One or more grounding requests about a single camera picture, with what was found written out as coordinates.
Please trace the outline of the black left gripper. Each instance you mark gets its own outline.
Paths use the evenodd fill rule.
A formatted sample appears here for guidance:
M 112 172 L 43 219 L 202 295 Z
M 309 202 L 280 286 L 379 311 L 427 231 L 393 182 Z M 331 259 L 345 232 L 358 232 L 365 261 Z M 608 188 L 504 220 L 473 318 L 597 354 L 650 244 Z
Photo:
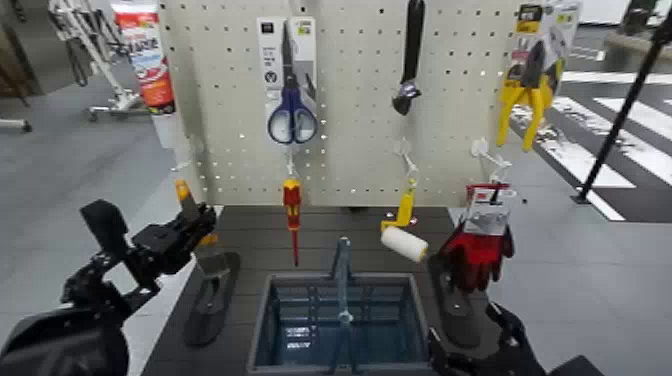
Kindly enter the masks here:
M 215 209 L 205 203 L 181 203 L 181 212 L 164 224 L 150 224 L 131 237 L 138 250 L 142 270 L 151 278 L 174 275 L 185 266 L 185 253 L 201 246 L 216 244 L 213 229 L 217 221 Z M 183 237 L 183 229 L 196 229 Z

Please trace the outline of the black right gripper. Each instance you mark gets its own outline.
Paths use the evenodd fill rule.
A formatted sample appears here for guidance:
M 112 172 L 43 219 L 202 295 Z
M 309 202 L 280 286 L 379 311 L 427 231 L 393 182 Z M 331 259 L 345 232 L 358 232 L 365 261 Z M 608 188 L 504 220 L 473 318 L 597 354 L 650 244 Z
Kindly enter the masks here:
M 500 328 L 499 348 L 490 356 L 478 359 L 447 352 L 434 327 L 427 333 L 429 364 L 439 375 L 471 376 L 545 376 L 538 362 L 521 319 L 500 304 L 490 301 L 487 316 Z

